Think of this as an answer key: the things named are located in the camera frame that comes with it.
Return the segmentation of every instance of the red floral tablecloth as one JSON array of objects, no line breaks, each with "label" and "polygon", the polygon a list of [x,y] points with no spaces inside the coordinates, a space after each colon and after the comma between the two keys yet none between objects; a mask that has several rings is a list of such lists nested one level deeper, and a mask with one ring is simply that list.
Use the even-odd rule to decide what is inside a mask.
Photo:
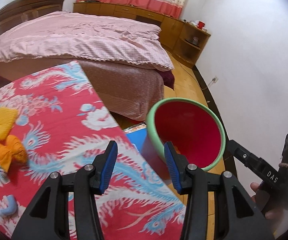
[{"label": "red floral tablecloth", "polygon": [[[0,89],[0,106],[19,116],[10,134],[22,140],[27,167],[12,163],[0,174],[0,207],[14,195],[18,210],[0,217],[0,230],[11,236],[43,181],[53,171],[62,175],[92,163],[110,140],[118,158],[109,188],[96,197],[108,239],[179,239],[185,207],[134,149],[96,94],[76,61],[42,70]],[[76,237],[73,194],[69,196],[71,238]]]}]

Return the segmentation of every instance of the drawer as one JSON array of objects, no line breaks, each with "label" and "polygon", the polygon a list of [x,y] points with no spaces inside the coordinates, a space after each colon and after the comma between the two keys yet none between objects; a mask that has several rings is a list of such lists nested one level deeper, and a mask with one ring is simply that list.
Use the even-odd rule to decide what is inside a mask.
[{"label": "drawer", "polygon": [[100,7],[101,7],[100,3],[87,3],[86,14],[99,15]]},{"label": "drawer", "polygon": [[132,19],[132,20],[135,20],[136,18],[135,14],[122,13],[122,12],[114,12],[113,16],[118,17],[118,18]]},{"label": "drawer", "polygon": [[134,8],[134,7],[131,7],[131,6],[116,5],[114,11],[123,12],[123,13],[130,13],[130,14],[136,14],[137,8]]},{"label": "drawer", "polygon": [[86,13],[86,3],[74,3],[73,12]]},{"label": "drawer", "polygon": [[101,4],[99,15],[100,16],[113,16],[114,9],[115,9],[115,4]]},{"label": "drawer", "polygon": [[146,11],[146,10],[142,10],[142,9],[137,10],[137,15],[147,17],[147,18],[159,21],[159,22],[162,22],[164,19],[164,15],[162,15],[162,14],[153,13],[151,11]]}]

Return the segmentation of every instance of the red cup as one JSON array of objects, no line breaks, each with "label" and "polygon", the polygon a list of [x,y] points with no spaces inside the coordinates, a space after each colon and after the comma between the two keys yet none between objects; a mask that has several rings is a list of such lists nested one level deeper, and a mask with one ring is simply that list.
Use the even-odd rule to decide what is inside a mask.
[{"label": "red cup", "polygon": [[199,22],[197,28],[202,29],[205,26],[204,22]]}]

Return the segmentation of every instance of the bolt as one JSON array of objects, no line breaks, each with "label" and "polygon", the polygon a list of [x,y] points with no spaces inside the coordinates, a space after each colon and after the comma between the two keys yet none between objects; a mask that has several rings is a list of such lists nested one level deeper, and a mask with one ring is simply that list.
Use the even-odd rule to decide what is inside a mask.
[{"label": "bolt", "polygon": [[190,171],[194,171],[197,169],[197,166],[193,163],[190,163],[189,165],[187,165],[187,168],[190,170]]},{"label": "bolt", "polygon": [[229,172],[229,171],[223,172],[223,175],[224,175],[225,178],[231,178],[232,177],[232,173]]},{"label": "bolt", "polygon": [[87,170],[87,171],[91,171],[93,168],[94,168],[94,166],[92,164],[86,164],[84,166],[84,169]]},{"label": "bolt", "polygon": [[58,172],[52,172],[51,174],[50,174],[50,177],[52,178],[52,179],[56,179],[57,177],[58,177]]}]

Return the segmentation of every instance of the yellow sponge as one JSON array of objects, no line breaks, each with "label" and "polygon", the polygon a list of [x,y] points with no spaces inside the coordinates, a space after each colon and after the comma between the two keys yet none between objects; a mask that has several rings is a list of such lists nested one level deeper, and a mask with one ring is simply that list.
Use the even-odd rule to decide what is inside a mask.
[{"label": "yellow sponge", "polygon": [[3,141],[6,139],[17,116],[18,116],[18,111],[16,109],[0,107],[0,140]]}]

